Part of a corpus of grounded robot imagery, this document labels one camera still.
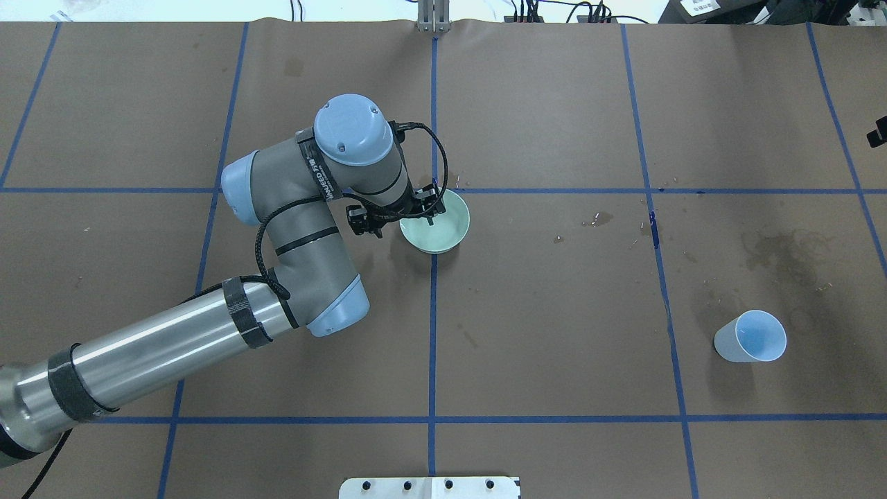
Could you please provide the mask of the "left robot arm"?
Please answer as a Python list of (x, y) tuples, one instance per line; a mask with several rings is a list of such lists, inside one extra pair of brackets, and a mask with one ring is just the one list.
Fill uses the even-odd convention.
[(224, 167), (232, 212), (257, 229), (256, 272), (32, 365), (2, 367), (2, 467), (57, 448), (66, 432), (204, 367), (272, 344), (286, 331), (326, 337), (367, 316), (369, 300), (330, 202), (346, 224), (381, 237), (402, 219), (446, 211), (447, 179), (416, 189), (402, 142), (419, 122), (387, 120), (365, 96), (330, 98), (313, 124)]

